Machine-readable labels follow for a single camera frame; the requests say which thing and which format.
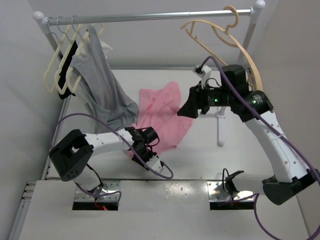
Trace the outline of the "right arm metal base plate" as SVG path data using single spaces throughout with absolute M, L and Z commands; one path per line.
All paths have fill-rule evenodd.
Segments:
M 221 180 L 207 181 L 208 197 L 210 202 L 227 202 L 227 201 L 252 201 L 254 199 L 252 191 L 240 191 L 232 196 L 225 192 Z

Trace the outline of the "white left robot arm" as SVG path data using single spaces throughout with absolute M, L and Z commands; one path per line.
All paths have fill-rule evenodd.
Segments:
M 132 161 L 147 170 L 161 173 L 163 164 L 151 142 L 158 138 L 152 127 L 126 127 L 116 132 L 99 134 L 83 133 L 79 129 L 69 132 L 49 152 L 62 181 L 73 181 L 80 189 L 93 197 L 104 197 L 103 182 L 98 174 L 89 166 L 90 158 L 116 151 L 131 151 Z

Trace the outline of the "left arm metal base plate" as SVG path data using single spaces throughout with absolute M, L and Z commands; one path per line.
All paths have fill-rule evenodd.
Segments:
M 119 181 L 105 181 L 93 190 L 85 190 L 76 184 L 75 202 L 118 203 L 122 197 Z

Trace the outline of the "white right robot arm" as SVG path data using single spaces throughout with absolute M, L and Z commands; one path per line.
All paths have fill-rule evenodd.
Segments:
M 279 206 L 316 182 L 320 173 L 313 173 L 284 141 L 286 136 L 273 105 L 263 91 L 250 88 L 246 70 L 241 65 L 223 66 L 220 73 L 227 77 L 237 93 L 233 93 L 224 80 L 219 87 L 210 86 L 211 68 L 206 65 L 195 67 L 193 72 L 201 81 L 189 89 L 188 99 L 177 114 L 196 119 L 211 107 L 230 107 L 255 135 L 273 170 L 270 177 L 247 174 L 243 170 L 228 175 L 222 184 L 227 194 L 252 191 L 265 195 Z

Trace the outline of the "pink t-shirt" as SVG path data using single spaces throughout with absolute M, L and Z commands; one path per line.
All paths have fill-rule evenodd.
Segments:
M 153 141 L 152 148 L 158 155 L 177 147 L 192 126 L 192 118 L 177 115 L 181 101 L 180 87 L 175 81 L 159 90 L 139 91 L 137 123 L 131 126 L 152 127 L 156 131 L 159 141 Z

